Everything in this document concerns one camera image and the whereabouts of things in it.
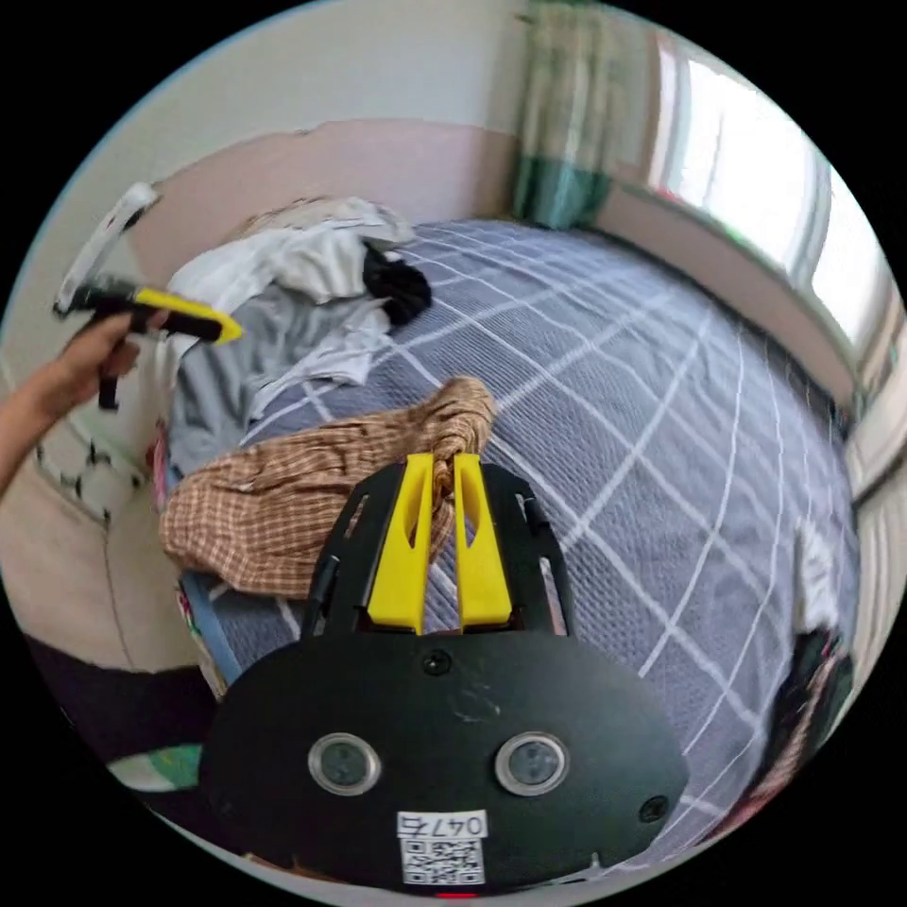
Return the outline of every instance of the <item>printed number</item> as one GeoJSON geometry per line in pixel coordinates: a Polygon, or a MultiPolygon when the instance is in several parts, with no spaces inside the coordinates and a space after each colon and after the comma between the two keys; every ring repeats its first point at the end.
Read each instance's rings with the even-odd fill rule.
{"type": "Polygon", "coordinates": [[[488,823],[484,811],[474,813],[397,813],[397,836],[440,841],[484,838],[488,823]]]}

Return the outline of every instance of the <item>gray plaid bedsheet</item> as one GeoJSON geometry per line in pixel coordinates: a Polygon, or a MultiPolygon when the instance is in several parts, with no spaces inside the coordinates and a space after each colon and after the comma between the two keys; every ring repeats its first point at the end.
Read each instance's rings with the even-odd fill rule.
{"type": "MultiPolygon", "coordinates": [[[[366,386],[288,389],[244,443],[406,406],[456,374],[485,381],[500,410],[487,458],[546,506],[579,632],[645,678],[684,748],[681,805],[617,871],[665,859],[726,814],[762,755],[791,656],[800,517],[834,547],[852,632],[858,548],[833,407],[772,341],[614,241],[487,221],[417,233],[404,257],[432,308],[366,386]]],[[[429,630],[456,625],[453,577],[449,549],[429,630]]],[[[184,588],[228,682],[299,633],[298,603],[197,575],[184,588]]]]}

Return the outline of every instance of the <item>green curtain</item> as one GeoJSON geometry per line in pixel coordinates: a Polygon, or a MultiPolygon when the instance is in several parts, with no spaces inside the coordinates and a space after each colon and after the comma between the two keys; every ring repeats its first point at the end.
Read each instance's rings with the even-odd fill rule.
{"type": "Polygon", "coordinates": [[[532,4],[514,216],[552,230],[592,222],[608,194],[621,101],[612,13],[532,4]]]}

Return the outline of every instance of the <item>pile of clothes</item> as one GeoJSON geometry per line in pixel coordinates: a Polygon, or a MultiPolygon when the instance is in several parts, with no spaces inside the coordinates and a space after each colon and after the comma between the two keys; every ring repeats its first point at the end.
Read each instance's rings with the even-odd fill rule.
{"type": "Polygon", "coordinates": [[[155,352],[170,455],[183,475],[233,450],[286,387],[361,385],[388,335],[432,302],[395,248],[412,228],[361,198],[301,199],[254,218],[168,285],[232,315],[226,347],[172,337],[155,352]]]}

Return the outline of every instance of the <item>brown checkered cloth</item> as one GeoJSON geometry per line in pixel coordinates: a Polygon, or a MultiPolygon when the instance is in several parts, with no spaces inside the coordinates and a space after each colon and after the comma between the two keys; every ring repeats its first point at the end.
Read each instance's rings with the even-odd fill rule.
{"type": "Polygon", "coordinates": [[[454,456],[479,454],[495,405],[453,378],[428,400],[273,438],[227,454],[174,489],[163,549],[183,570],[242,592],[305,598],[318,553],[352,490],[408,454],[435,455],[432,557],[454,527],[454,456]]]}

